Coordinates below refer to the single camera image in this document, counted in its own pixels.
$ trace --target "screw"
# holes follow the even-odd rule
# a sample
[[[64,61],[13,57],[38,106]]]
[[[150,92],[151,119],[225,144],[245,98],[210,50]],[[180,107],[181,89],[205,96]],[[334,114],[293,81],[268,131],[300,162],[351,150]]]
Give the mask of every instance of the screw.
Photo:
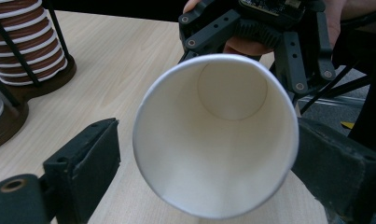
[[[182,22],[188,22],[188,17],[182,17]]]
[[[325,77],[332,77],[332,73],[329,72],[329,71],[325,71],[324,76]]]
[[[195,44],[196,44],[196,41],[194,41],[194,40],[189,40],[189,42],[188,42],[189,46],[194,46]]]
[[[298,83],[298,84],[296,84],[296,89],[298,89],[298,90],[300,90],[300,91],[302,91],[303,89],[304,89],[304,85],[302,84],[302,83]]]
[[[10,193],[21,189],[26,185],[27,181],[25,179],[13,179],[7,182],[4,186],[1,187],[1,192],[3,193]]]

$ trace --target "white cup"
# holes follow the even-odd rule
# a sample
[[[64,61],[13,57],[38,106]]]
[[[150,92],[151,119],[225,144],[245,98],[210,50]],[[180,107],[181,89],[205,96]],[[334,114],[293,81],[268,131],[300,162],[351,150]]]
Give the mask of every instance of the white cup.
[[[5,2],[12,2],[12,1],[0,0],[0,3],[5,3]],[[6,12],[6,13],[0,13],[0,19],[19,16],[21,14],[27,13],[41,6],[42,6],[42,0],[38,0],[36,3],[34,3],[33,5],[30,5],[29,7],[21,8],[21,9]]]
[[[139,170],[165,202],[230,218],[266,202],[299,146],[297,116],[262,64],[210,54],[178,64],[147,91],[132,136]]]
[[[40,21],[42,21],[43,19],[45,19],[47,17],[47,12],[44,11],[42,13],[42,15],[40,15],[39,17],[35,18],[35,19],[32,19],[31,21],[27,21],[25,23],[21,23],[21,24],[17,24],[17,25],[13,25],[13,26],[8,26],[8,27],[4,27],[5,31],[7,32],[10,32],[10,31],[15,31],[15,30],[20,30],[22,28],[25,28],[25,27],[28,27],[28,26],[31,26],[31,25],[34,25]]]

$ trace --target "black plastic part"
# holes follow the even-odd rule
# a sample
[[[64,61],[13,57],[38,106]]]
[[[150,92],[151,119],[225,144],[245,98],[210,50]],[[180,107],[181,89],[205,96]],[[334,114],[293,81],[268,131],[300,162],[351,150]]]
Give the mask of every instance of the black plastic part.
[[[283,33],[281,43],[274,50],[275,75],[283,86],[297,95],[308,90],[303,57],[296,32]]]
[[[120,163],[118,121],[88,126],[44,163],[45,174],[0,182],[0,223],[87,223]]]
[[[187,50],[200,54],[216,53],[233,34],[240,15],[233,9],[185,40]]]
[[[292,171],[344,221],[366,224],[376,213],[376,153],[328,126],[299,119],[299,153]]]
[[[0,182],[0,223],[49,223],[36,175],[15,175]]]
[[[352,54],[369,65],[370,86],[362,110],[349,137],[376,151],[376,34],[351,32],[349,46]]]
[[[48,158],[46,179],[61,198],[58,223],[86,223],[119,167],[118,122],[93,123]]]
[[[191,24],[197,23],[208,23],[210,21],[205,21],[205,18],[201,17],[202,13],[214,13],[217,12],[217,16],[222,15],[225,12],[219,12],[219,8],[215,8],[217,4],[215,4],[216,0],[202,0],[189,12],[186,12],[179,16],[178,22],[179,27],[181,29],[187,30]]]
[[[299,34],[308,93],[313,93],[336,77],[325,13],[307,11],[296,32]]]
[[[282,33],[262,22],[240,19],[235,27],[234,35],[256,40],[269,49],[275,49],[281,40]]]
[[[300,7],[291,7],[283,1],[238,0],[238,2],[240,5],[239,12],[244,19],[254,19],[281,31],[289,30],[299,23],[306,8],[303,6],[305,3],[300,3]]]

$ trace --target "finger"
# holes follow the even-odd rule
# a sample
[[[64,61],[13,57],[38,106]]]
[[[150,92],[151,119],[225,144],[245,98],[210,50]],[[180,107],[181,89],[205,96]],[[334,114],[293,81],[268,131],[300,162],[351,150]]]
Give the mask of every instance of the finger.
[[[250,56],[259,56],[273,51],[273,49],[269,49],[257,41],[241,38],[238,36],[233,36],[232,38],[230,38],[226,42],[225,49],[232,49],[240,52],[240,54]]]
[[[240,55],[244,55],[243,53],[233,49],[231,46],[229,45],[225,45],[225,48],[223,48],[223,52],[224,53],[230,53],[230,54],[240,54]]]
[[[339,38],[341,27],[339,22],[329,22],[327,24],[327,34],[329,36],[329,44],[332,48],[335,47],[336,41]]]
[[[185,4],[183,13],[191,11],[201,0],[188,0]]]

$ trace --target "paper cup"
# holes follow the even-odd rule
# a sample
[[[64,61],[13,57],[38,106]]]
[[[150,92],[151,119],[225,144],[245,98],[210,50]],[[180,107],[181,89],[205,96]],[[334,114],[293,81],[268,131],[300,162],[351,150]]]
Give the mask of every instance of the paper cup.
[[[33,70],[33,72],[36,74],[36,73],[42,72],[44,70],[47,70],[53,67],[62,58],[64,58],[63,50],[61,48],[58,48],[55,53],[51,52],[51,55],[45,60],[42,60],[38,63],[32,63],[29,65],[30,65],[30,68]],[[26,75],[27,73],[25,72],[22,66],[0,67],[0,76],[3,76],[3,77],[23,77]]]
[[[38,7],[33,11],[26,12],[19,16],[7,17],[0,19],[0,23],[4,29],[8,31],[18,30],[26,26],[30,26],[44,19],[47,13],[44,8]]]
[[[41,62],[53,54],[55,54],[59,49],[61,49],[61,45],[57,39],[54,39],[52,43],[41,48],[39,50],[23,54],[24,60],[28,64],[38,63]],[[15,56],[11,57],[0,57],[0,67],[19,67],[21,63],[19,62],[18,58]]]
[[[49,70],[36,74],[38,81],[46,81],[54,76],[56,76],[60,71],[62,71],[68,65],[68,61],[64,57],[62,60],[56,64],[56,66],[51,67]],[[33,81],[28,77],[0,77],[0,80],[10,86],[26,86],[33,84]]]
[[[266,202],[298,152],[291,101],[262,64],[231,54],[182,62],[147,91],[133,127],[139,170],[165,202],[230,218]]]
[[[19,1],[5,1],[0,0],[0,19],[18,16],[29,11],[34,10],[42,5],[39,0],[19,0]]]
[[[31,24],[30,26],[26,26],[19,30],[10,31],[8,32],[8,35],[13,40],[13,43],[21,43],[43,35],[49,29],[51,29],[50,21],[48,18],[44,18],[35,24]],[[7,42],[0,34],[0,45],[6,44]]]

